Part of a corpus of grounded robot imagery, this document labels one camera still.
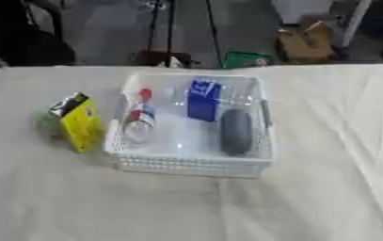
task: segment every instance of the basket handle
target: basket handle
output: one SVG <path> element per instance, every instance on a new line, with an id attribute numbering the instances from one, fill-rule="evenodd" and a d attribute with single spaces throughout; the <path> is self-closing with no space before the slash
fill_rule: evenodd
<path id="1" fill-rule="evenodd" d="M 267 100 L 261 100 L 260 104 L 262 106 L 264 126 L 265 126 L 265 129 L 268 129 L 269 127 L 271 127 L 273 125 L 273 122 L 270 118 L 270 110 L 268 108 L 268 101 Z"/>

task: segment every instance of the bottle cap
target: bottle cap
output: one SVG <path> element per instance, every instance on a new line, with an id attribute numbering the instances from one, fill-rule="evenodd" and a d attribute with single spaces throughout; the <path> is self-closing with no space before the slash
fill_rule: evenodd
<path id="1" fill-rule="evenodd" d="M 152 91 L 148 88 L 142 88 L 138 94 L 143 98 L 143 102 L 147 102 L 152 98 Z"/>

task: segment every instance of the blue box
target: blue box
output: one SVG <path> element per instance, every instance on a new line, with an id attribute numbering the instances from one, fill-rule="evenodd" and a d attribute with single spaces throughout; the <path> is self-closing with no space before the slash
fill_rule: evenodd
<path id="1" fill-rule="evenodd" d="M 218 83 L 193 80 L 188 91 L 188 117 L 202 121 L 215 121 L 221 90 L 222 86 Z"/>

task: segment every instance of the yellow package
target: yellow package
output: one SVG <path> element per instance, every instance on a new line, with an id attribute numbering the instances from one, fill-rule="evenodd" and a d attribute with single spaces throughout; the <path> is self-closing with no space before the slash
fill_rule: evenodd
<path id="1" fill-rule="evenodd" d="M 59 117 L 67 139 L 79 153 L 97 144 L 103 136 L 103 126 L 96 113 L 96 107 L 83 93 L 74 93 L 53 106 L 50 112 Z"/>

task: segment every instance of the gray oval object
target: gray oval object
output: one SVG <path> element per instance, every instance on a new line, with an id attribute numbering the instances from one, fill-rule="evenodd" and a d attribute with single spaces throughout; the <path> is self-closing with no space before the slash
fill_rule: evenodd
<path id="1" fill-rule="evenodd" d="M 243 154 L 251 149 L 251 117 L 241 109 L 230 109 L 220 119 L 220 145 L 229 155 Z"/>

